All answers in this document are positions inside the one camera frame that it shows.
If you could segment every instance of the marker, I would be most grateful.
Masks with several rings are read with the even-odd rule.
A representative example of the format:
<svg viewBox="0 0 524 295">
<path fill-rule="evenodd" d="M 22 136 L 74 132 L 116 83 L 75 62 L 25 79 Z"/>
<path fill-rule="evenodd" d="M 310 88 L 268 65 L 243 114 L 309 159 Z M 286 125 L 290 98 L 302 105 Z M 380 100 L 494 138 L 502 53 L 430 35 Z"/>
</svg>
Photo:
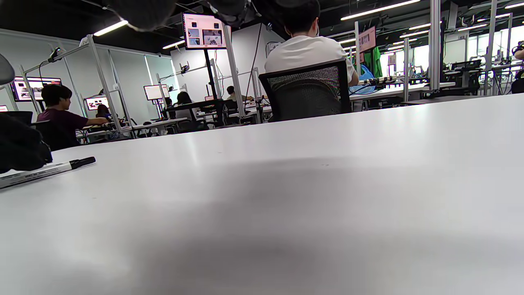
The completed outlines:
<svg viewBox="0 0 524 295">
<path fill-rule="evenodd" d="M 60 164 L 49 165 L 44 168 L 20 172 L 17 174 L 12 174 L 4 177 L 0 177 L 0 189 L 10 187 L 13 185 L 30 182 L 47 176 L 55 175 L 58 173 L 66 172 L 69 170 L 75 170 L 80 167 L 93 164 L 96 162 L 95 157 L 88 157 L 81 160 L 73 160 L 69 162 L 64 162 Z"/>
</svg>

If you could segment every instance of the white table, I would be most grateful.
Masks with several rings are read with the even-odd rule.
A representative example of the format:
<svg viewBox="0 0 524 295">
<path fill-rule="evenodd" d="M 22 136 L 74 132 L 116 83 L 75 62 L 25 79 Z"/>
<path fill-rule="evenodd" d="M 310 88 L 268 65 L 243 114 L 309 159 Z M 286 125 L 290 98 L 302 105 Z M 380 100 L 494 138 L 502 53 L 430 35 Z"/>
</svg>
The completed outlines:
<svg viewBox="0 0 524 295">
<path fill-rule="evenodd" d="M 455 86 L 455 82 L 443 82 L 440 83 L 440 88 L 444 87 L 452 87 Z M 409 92 L 421 92 L 421 91 L 428 91 L 429 87 L 426 86 L 426 84 L 416 84 L 416 85 L 409 85 Z M 368 99 L 377 99 L 382 97 L 391 97 L 391 96 L 399 96 L 404 93 L 404 86 L 401 87 L 393 87 L 393 88 L 386 88 L 382 90 L 378 90 L 375 93 L 370 94 L 354 94 L 350 96 L 351 101 L 358 101 L 358 100 L 368 100 Z"/>
<path fill-rule="evenodd" d="M 519 294 L 523 109 L 515 94 L 55 152 L 97 163 L 0 192 L 1 294 Z"/>
</svg>

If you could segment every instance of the monitor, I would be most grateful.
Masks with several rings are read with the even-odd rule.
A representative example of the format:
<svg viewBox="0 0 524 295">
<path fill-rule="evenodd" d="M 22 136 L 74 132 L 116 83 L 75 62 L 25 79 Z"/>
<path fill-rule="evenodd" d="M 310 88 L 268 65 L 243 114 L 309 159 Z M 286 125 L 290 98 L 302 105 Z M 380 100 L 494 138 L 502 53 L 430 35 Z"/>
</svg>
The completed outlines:
<svg viewBox="0 0 524 295">
<path fill-rule="evenodd" d="M 85 102 L 88 104 L 88 110 L 90 110 L 90 111 L 96 111 L 98 109 L 99 104 L 103 104 L 107 108 L 109 108 L 109 103 L 107 102 L 107 97 L 86 98 Z"/>
<path fill-rule="evenodd" d="M 186 49 L 226 49 L 222 21 L 212 15 L 182 14 Z"/>
<path fill-rule="evenodd" d="M 39 77 L 27 77 L 29 86 L 33 89 L 36 100 L 42 100 L 42 88 L 47 84 L 62 85 L 62 80 L 59 78 L 39 78 Z M 23 77 L 15 77 L 15 80 L 11 83 L 11 91 L 15 97 L 15 101 L 31 101 L 31 96 L 26 87 Z"/>
<path fill-rule="evenodd" d="M 169 97 L 169 89 L 167 88 L 167 85 L 162 84 L 162 90 L 164 92 L 164 97 Z M 146 92 L 147 100 L 162 99 L 162 93 L 160 93 L 160 87 L 158 87 L 158 85 L 144 86 L 144 91 Z"/>
</svg>

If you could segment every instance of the fluorescent light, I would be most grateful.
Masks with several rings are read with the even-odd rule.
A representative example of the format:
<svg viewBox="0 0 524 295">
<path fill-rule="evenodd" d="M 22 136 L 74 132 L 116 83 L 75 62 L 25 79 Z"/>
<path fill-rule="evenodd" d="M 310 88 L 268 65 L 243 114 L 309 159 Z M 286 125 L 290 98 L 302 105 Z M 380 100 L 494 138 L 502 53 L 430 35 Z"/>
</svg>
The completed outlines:
<svg viewBox="0 0 524 295">
<path fill-rule="evenodd" d="M 383 53 L 382 55 L 392 54 L 392 53 L 399 52 L 399 51 L 402 51 L 402 50 L 399 49 L 399 50 L 388 51 L 388 52 Z"/>
<path fill-rule="evenodd" d="M 416 30 L 416 29 L 430 27 L 430 26 L 431 26 L 431 24 L 423 24 L 423 25 L 420 25 L 420 26 L 411 27 L 411 28 L 409 28 L 409 30 Z"/>
<path fill-rule="evenodd" d="M 509 16 L 510 13 L 506 13 L 506 14 L 501 14 L 501 15 L 497 15 L 495 16 L 495 18 L 501 18 L 501 17 L 506 17 L 506 16 Z M 480 18 L 480 19 L 477 19 L 477 22 L 480 23 L 480 22 L 483 22 L 485 20 L 488 20 L 489 18 Z"/>
<path fill-rule="evenodd" d="M 485 27 L 487 25 L 488 24 L 481 24 L 481 25 L 476 25 L 476 26 L 469 27 L 469 28 L 458 29 L 457 31 L 467 31 L 467 30 L 472 30 L 472 29 L 476 29 L 476 28 L 482 28 L 482 27 Z"/>
<path fill-rule="evenodd" d="M 410 42 L 413 42 L 413 41 L 417 41 L 418 39 L 416 38 L 413 38 L 413 39 L 409 39 Z M 395 43 L 391 43 L 391 45 L 397 45 L 397 44 L 402 44 L 404 43 L 404 41 L 398 41 L 398 42 L 395 42 Z"/>
<path fill-rule="evenodd" d="M 415 35 L 420 35 L 420 34 L 425 34 L 425 33 L 429 33 L 429 30 L 427 30 L 427 31 L 418 31 L 416 33 L 411 33 L 411 34 L 405 34 L 405 35 L 400 36 L 400 38 L 404 39 L 404 38 L 408 38 L 408 37 L 415 36 Z"/>
<path fill-rule="evenodd" d="M 506 9 L 510 9 L 510 8 L 515 8 L 515 7 L 519 7 L 519 6 L 524 6 L 524 2 L 519 3 L 519 4 L 509 5 L 509 6 L 506 6 L 505 8 Z"/>
<path fill-rule="evenodd" d="M 399 48 L 404 48 L 404 45 L 389 47 L 388 50 L 395 50 Z"/>
<path fill-rule="evenodd" d="M 347 19 L 350 19 L 350 18 L 355 18 L 355 17 L 367 15 L 367 14 L 377 13 L 377 12 L 381 12 L 381 11 L 384 11 L 384 10 L 392 9 L 392 8 L 395 8 L 395 7 L 400 7 L 400 6 L 416 3 L 416 2 L 419 2 L 419 1 L 420 0 L 410 0 L 410 1 L 399 3 L 399 4 L 389 5 L 389 6 L 386 6 L 386 7 L 373 9 L 373 10 L 370 10 L 370 11 L 367 11 L 367 12 L 362 12 L 362 13 L 357 13 L 357 14 L 353 14 L 353 15 L 348 15 L 348 16 L 345 16 L 345 17 L 341 18 L 340 20 L 347 20 Z"/>
<path fill-rule="evenodd" d="M 178 41 L 178 42 L 173 43 L 173 44 L 171 44 L 171 45 L 164 46 L 164 47 L 162 47 L 162 49 L 168 49 L 168 48 L 171 48 L 171 47 L 174 47 L 174 46 L 178 46 L 178 45 L 180 45 L 180 44 L 184 44 L 184 43 L 185 43 L 185 40 Z"/>
<path fill-rule="evenodd" d="M 95 36 L 102 36 L 102 35 L 104 35 L 105 33 L 109 33 L 109 32 L 111 32 L 112 30 L 116 30 L 116 29 L 118 29 L 118 28 L 120 28 L 120 27 L 123 27 L 123 26 L 125 26 L 125 25 L 127 25 L 127 21 L 126 21 L 126 20 L 123 20 L 123 21 L 121 21 L 121 22 L 119 22 L 119 23 L 116 23 L 116 24 L 114 24 L 114 25 L 112 25 L 112 26 L 108 26 L 107 28 L 105 28 L 105 29 L 103 29 L 103 30 L 99 30 L 99 31 L 96 32 L 94 35 L 95 35 Z"/>
<path fill-rule="evenodd" d="M 348 39 L 348 40 L 344 40 L 344 41 L 339 41 L 340 44 L 344 44 L 344 43 L 349 43 L 349 42 L 354 42 L 356 39 L 353 38 L 353 39 Z"/>
</svg>

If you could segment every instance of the blue bag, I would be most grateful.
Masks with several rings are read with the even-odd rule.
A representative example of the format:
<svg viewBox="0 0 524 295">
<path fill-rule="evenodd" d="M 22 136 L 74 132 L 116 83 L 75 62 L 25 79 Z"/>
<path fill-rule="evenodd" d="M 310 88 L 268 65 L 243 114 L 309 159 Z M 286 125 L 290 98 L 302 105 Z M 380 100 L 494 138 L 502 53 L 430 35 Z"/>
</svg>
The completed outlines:
<svg viewBox="0 0 524 295">
<path fill-rule="evenodd" d="M 373 76 L 373 73 L 371 71 L 369 71 L 369 69 L 364 66 L 364 65 L 361 65 L 362 67 L 362 70 L 364 71 L 364 73 L 358 78 L 360 81 L 362 80 L 366 80 L 366 79 L 373 79 L 375 76 Z M 351 86 L 350 87 L 350 94 L 351 93 L 354 93 L 354 94 L 369 94 L 369 93 L 372 93 L 373 91 L 375 91 L 375 86 L 369 86 L 369 87 L 366 87 L 365 85 L 357 85 L 357 86 Z"/>
</svg>

